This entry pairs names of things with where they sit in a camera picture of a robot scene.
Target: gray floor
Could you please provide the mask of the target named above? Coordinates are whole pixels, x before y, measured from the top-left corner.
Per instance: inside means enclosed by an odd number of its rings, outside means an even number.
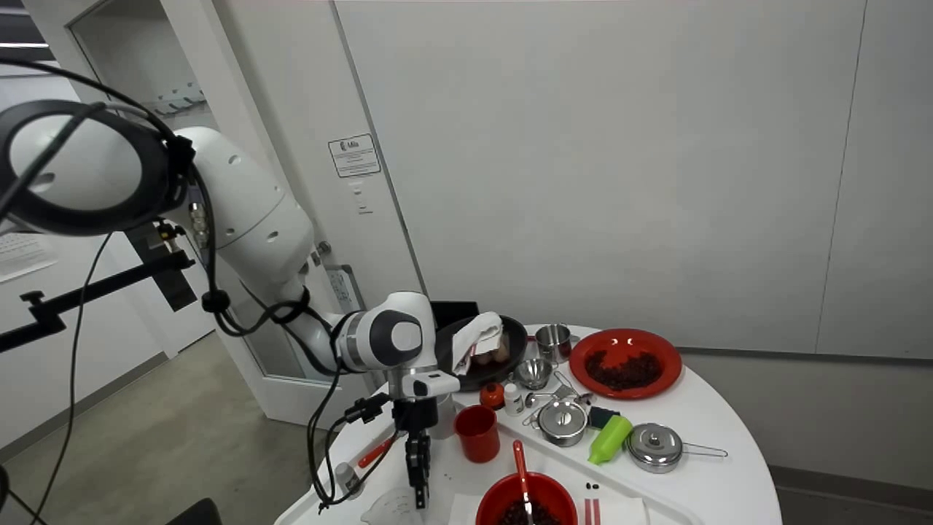
[[[62,426],[6,461],[38,501]],[[50,525],[162,525],[210,496],[225,525],[269,525],[304,493],[304,428],[263,419],[210,334],[79,413]]]

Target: spoon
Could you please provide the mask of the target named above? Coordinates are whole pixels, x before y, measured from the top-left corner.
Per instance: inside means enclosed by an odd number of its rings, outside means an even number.
[[[531,504],[531,489],[527,489],[527,469],[525,469],[525,447],[521,447],[521,441],[513,444],[513,458],[515,458],[515,469],[519,469],[519,482],[521,482],[525,515],[527,515],[527,525],[532,525],[532,504]]]

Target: green object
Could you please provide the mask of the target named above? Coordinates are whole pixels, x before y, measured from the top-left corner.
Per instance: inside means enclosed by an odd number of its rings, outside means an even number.
[[[610,464],[620,451],[620,444],[629,438],[629,431],[633,423],[626,416],[610,416],[600,435],[588,444],[588,464]]]

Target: red plate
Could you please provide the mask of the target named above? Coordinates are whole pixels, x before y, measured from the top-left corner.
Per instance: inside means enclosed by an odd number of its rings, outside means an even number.
[[[585,369],[585,358],[598,358],[598,352],[602,352],[600,366],[617,366],[617,364],[624,364],[629,358],[651,356],[662,369],[646,385],[613,388],[613,385],[595,380]],[[645,333],[645,330],[602,330],[602,333],[595,333],[595,334],[583,339],[570,352],[575,380],[585,391],[592,391],[598,396],[607,396],[607,400],[646,400],[646,396],[656,396],[656,393],[668,391],[677,381],[680,366],[681,366],[680,352],[665,339],[658,339],[653,333]]]

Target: table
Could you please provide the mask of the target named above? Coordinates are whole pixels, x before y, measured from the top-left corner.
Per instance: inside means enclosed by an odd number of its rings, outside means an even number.
[[[583,391],[565,364],[559,369],[565,381]],[[476,406],[476,393],[457,393],[452,409],[457,406]],[[410,521],[444,525],[444,512],[446,521],[473,521],[480,493],[511,471],[511,438],[521,438],[531,469],[559,479],[570,489],[578,508],[583,508],[578,498],[583,493],[583,482],[598,482],[602,501],[640,501],[651,525],[782,525],[774,483],[757,444],[735,409],[694,369],[681,366],[674,388],[653,400],[616,401],[595,396],[595,406],[616,409],[633,423],[671,426],[686,444],[719,447],[728,450],[728,458],[686,454],[668,474],[640,471],[626,454],[613,464],[592,466],[585,461],[592,435],[578,447],[559,450],[543,441],[535,426],[527,426],[525,413],[500,409],[500,451],[483,466],[462,461],[449,426],[438,428],[430,444],[430,504]],[[333,461],[341,464],[358,458],[363,450],[384,441],[388,431],[388,409],[371,426],[347,426],[333,444]],[[317,515],[317,498],[314,489],[308,489],[276,518],[276,525],[350,525],[362,521],[372,504],[382,512],[388,512],[391,504],[406,504],[406,496],[410,501],[400,441],[356,498]]]

